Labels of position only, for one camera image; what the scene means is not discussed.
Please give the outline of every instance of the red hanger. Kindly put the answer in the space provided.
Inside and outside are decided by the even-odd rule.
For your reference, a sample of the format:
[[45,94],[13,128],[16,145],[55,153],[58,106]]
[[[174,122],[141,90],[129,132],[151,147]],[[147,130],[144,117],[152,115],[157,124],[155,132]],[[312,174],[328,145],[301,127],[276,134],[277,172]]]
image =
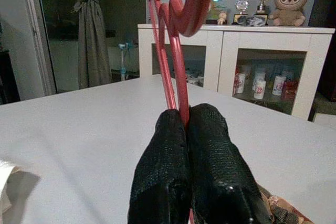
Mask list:
[[[164,48],[165,26],[173,53],[178,107],[182,122],[186,126],[189,121],[189,103],[179,34],[190,37],[199,30],[207,14],[210,0],[185,0],[185,5],[182,0],[169,0],[169,4],[161,4],[160,0],[148,0],[148,3],[167,106],[169,109],[176,109],[174,89]],[[159,28],[156,26],[156,17],[158,17]]]

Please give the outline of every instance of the white table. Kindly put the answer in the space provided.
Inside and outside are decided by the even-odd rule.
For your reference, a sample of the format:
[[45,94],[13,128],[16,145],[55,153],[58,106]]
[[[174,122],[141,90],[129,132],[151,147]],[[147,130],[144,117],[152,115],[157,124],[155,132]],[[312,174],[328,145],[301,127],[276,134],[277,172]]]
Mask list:
[[[188,89],[191,105],[226,117],[260,184],[315,223],[335,224],[335,130]],[[25,171],[8,185],[18,200],[5,223],[126,224],[133,172],[165,104],[161,77],[151,76],[0,106],[0,158]]]

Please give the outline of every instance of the cup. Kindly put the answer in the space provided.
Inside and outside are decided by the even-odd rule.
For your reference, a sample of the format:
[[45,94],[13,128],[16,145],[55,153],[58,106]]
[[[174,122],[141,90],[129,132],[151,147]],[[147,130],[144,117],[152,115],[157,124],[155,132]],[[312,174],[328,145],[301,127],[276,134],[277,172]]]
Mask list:
[[198,84],[200,84],[200,86],[203,87],[203,84],[204,84],[204,75],[203,74],[199,74],[197,78],[198,78]]
[[244,73],[246,75],[245,83],[249,80],[249,77],[251,75],[251,69],[252,69],[251,65],[241,65],[240,67],[241,73]]
[[239,75],[239,66],[236,66],[235,80],[233,82],[233,92],[232,92],[232,95],[235,95],[237,93],[238,83],[239,83],[238,75]]
[[273,80],[275,79],[275,76],[281,76],[282,75],[281,72],[282,72],[282,64],[276,63],[275,66],[273,67],[270,79]]
[[265,72],[256,72],[253,79],[252,90],[255,90],[255,86],[258,80],[265,80]]
[[276,76],[274,80],[274,85],[272,89],[272,94],[281,95],[282,87],[284,86],[284,82],[286,81],[286,76]]
[[238,94],[241,94],[244,91],[245,79],[246,79],[246,74],[240,73],[238,75],[238,89],[237,89]]
[[255,99],[262,99],[262,98],[264,98],[265,87],[266,87],[266,81],[264,81],[264,80],[257,80],[256,86],[255,86],[255,91],[254,91],[254,98]]
[[188,83],[193,84],[193,85],[198,85],[198,78],[190,77],[188,78]]

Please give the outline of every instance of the gray curtain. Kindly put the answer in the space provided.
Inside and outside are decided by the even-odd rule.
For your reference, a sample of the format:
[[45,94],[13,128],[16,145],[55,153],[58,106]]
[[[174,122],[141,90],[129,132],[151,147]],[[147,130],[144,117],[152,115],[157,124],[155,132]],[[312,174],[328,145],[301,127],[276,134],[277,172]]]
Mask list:
[[99,0],[77,0],[78,12],[78,82],[88,88],[111,82],[106,48],[105,26]]

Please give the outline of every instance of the plush toy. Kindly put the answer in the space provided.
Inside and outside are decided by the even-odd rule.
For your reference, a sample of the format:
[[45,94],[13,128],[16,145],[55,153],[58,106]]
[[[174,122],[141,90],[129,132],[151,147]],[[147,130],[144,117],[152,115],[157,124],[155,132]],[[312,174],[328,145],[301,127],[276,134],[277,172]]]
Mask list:
[[278,9],[269,15],[275,26],[301,26],[306,17],[302,10],[307,0],[275,0]]
[[225,23],[226,20],[226,12],[221,12],[218,16],[217,24],[222,25]]

